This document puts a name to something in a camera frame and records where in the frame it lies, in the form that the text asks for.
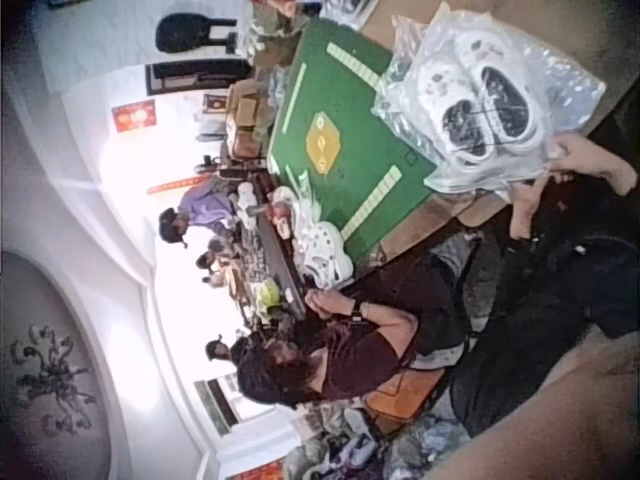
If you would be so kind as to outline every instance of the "light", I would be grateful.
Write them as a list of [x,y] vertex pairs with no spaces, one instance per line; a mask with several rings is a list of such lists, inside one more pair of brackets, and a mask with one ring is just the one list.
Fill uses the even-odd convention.
[[109,339],[108,361],[118,396],[140,412],[152,410],[160,395],[160,377],[139,333],[115,325]]

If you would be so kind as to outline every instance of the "dark red shirt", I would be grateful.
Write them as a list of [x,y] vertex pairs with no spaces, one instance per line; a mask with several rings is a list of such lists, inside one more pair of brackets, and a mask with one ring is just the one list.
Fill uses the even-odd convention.
[[343,400],[372,392],[389,380],[403,363],[377,328],[369,326],[352,328],[349,333],[333,332],[327,340],[327,349],[327,376],[322,387],[322,397],[326,400]]

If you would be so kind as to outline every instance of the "hand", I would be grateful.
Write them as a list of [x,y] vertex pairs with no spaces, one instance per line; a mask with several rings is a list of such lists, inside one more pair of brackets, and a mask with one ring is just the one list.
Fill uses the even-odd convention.
[[345,297],[337,290],[309,290],[304,300],[325,320],[332,314],[351,315],[355,304],[355,300]]
[[531,238],[531,222],[538,207],[542,192],[549,183],[550,175],[547,173],[538,178],[533,185],[517,182],[511,185],[511,201],[513,202],[513,214],[509,234],[514,240]]
[[523,217],[533,218],[533,215],[538,211],[542,192],[549,183],[549,178],[551,178],[550,175],[545,173],[533,182],[533,185],[527,185],[524,182],[516,182],[511,185],[509,195],[513,202],[514,214],[517,212]]
[[576,133],[555,138],[567,156],[551,162],[550,172],[575,172],[606,179],[618,195],[626,195],[636,185],[638,175],[627,162]]

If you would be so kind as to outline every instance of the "wristwatch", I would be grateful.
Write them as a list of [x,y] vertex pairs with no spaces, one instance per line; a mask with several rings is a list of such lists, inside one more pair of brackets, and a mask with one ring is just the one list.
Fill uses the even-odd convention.
[[362,307],[362,300],[356,299],[356,303],[353,304],[353,310],[351,310],[351,320],[354,322],[362,321],[363,317],[360,307]]

